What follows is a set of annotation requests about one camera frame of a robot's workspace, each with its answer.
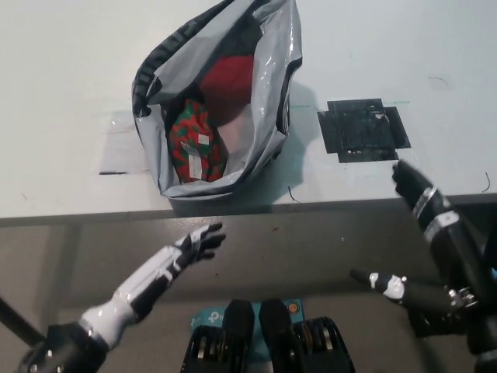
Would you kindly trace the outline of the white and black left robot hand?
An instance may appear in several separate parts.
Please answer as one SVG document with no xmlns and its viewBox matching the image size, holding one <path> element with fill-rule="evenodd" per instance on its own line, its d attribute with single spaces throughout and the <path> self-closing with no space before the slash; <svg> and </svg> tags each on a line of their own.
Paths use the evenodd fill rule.
<svg viewBox="0 0 497 373">
<path fill-rule="evenodd" d="M 113 350 L 126 328 L 147 318 L 186 268 L 214 258 L 214 250 L 226 238 L 222 227 L 219 222 L 202 226 L 157 251 L 114 291 L 109 301 L 88 309 L 78 324 L 91 339 Z"/>
</svg>

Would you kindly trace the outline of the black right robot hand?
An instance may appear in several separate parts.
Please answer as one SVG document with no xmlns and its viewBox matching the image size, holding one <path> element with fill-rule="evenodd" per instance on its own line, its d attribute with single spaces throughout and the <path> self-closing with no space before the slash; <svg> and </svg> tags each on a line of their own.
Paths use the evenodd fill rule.
<svg viewBox="0 0 497 373">
<path fill-rule="evenodd" d="M 492 269 L 454 206 L 406 161 L 393 165 L 392 179 L 423 233 L 442 284 L 421 284 L 406 276 L 359 269 L 349 272 L 351 278 L 406 308 L 439 314 L 494 308 Z"/>
</svg>

